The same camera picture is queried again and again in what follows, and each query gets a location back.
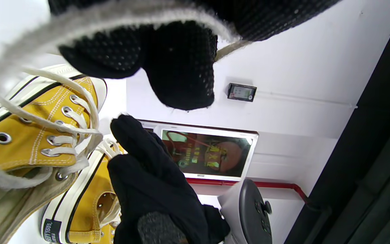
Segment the display screen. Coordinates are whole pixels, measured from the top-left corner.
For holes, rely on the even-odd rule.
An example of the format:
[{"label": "display screen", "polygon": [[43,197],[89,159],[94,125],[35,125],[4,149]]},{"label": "display screen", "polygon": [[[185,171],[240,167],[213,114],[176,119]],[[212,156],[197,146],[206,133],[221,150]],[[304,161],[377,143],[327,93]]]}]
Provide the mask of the display screen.
[{"label": "display screen", "polygon": [[233,89],[233,96],[237,98],[245,98],[245,99],[252,99],[252,91],[251,88],[241,87],[241,86],[234,86]]},{"label": "display screen", "polygon": [[162,130],[162,141],[184,173],[240,177],[252,139]]}]

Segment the black stripe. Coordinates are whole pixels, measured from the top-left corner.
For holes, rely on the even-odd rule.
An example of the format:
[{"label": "black stripe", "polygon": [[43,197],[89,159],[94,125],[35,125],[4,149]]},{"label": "black stripe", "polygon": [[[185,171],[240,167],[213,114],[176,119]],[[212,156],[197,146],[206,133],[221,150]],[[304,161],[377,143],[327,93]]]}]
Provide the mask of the black stripe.
[{"label": "black stripe", "polygon": [[59,209],[59,207],[60,207],[60,205],[62,203],[62,200],[67,195],[67,192],[68,192],[68,190],[66,192],[64,192],[64,195],[62,196],[60,202],[58,203],[57,207],[55,208],[54,215],[52,216],[52,220],[55,220],[55,215],[57,215],[58,209]]},{"label": "black stripe", "polygon": [[67,192],[68,192],[68,190],[64,193],[64,195],[62,196],[60,202],[58,203],[57,207],[55,208],[55,210],[54,210],[54,215],[52,216],[52,220],[55,220],[55,216],[56,216],[56,214],[57,214],[57,212],[58,212],[58,209],[59,209],[59,207],[60,207],[60,205],[61,205],[61,202],[62,202],[62,200],[64,199],[64,197],[65,197],[65,195],[67,194]]},{"label": "black stripe", "polygon": [[22,85],[22,87],[18,91],[16,91],[16,93],[14,93],[13,96],[10,97],[10,100],[13,99],[17,94],[20,93],[20,91],[22,91],[23,88],[25,88],[27,85],[29,85],[33,80],[35,80],[37,78],[38,78],[38,76],[36,76],[36,77],[32,78],[31,80],[29,80],[25,85]]},{"label": "black stripe", "polygon": [[90,185],[91,181],[93,180],[94,176],[96,175],[96,172],[99,169],[100,165],[102,164],[103,158],[105,156],[106,156],[106,154],[103,154],[102,157],[100,158],[100,161],[97,164],[96,168],[94,169],[94,172],[91,175],[91,178],[88,180],[87,184],[85,185],[85,187],[82,190],[81,194],[79,195],[78,199],[76,199],[76,202],[75,202],[75,204],[73,206],[73,209],[71,210],[70,217],[68,218],[68,222],[67,222],[67,228],[65,230],[65,240],[66,240],[67,243],[71,243],[70,240],[68,239],[68,232],[70,231],[70,225],[71,225],[71,222],[73,221],[74,212],[76,211],[76,208],[78,207],[79,202],[81,201],[82,196],[84,195],[85,191],[87,190],[88,186]]}]

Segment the shoe label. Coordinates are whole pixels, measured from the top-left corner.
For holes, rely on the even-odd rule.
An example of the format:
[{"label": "shoe label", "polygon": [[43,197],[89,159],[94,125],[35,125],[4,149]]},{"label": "shoe label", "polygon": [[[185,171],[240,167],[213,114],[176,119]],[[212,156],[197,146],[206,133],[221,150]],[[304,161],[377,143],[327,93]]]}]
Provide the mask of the shoe label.
[{"label": "shoe label", "polygon": [[45,224],[43,225],[43,238],[45,238],[45,241],[47,242],[61,244],[59,239],[60,229],[60,221],[45,219]]}]

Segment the high-top sneaker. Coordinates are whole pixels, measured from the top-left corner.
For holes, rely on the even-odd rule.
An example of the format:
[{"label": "high-top sneaker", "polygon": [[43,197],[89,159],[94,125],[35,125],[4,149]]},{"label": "high-top sneaker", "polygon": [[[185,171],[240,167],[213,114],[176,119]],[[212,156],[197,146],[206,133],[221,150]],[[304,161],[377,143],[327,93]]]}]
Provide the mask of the high-top sneaker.
[{"label": "high-top sneaker", "polygon": [[73,184],[102,140],[104,80],[69,65],[25,72],[32,76],[0,97],[0,244]]},{"label": "high-top sneaker", "polygon": [[61,244],[100,241],[101,227],[113,222],[120,212],[107,164],[123,152],[112,135],[105,136],[89,156],[90,166],[45,210],[41,231],[46,241]]}]

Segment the black glove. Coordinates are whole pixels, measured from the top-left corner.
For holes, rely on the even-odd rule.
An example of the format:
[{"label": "black glove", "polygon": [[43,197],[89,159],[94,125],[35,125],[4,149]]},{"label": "black glove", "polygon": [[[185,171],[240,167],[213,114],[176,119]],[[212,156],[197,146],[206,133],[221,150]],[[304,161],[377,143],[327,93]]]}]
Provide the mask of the black glove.
[{"label": "black glove", "polygon": [[200,203],[161,139],[132,116],[121,115],[112,120],[110,127],[129,153],[115,156],[108,163],[122,209],[114,243],[147,244],[153,237],[164,240],[157,243],[184,243],[172,239],[181,236],[190,244],[217,244],[223,240],[229,232],[228,224],[216,208]]}]

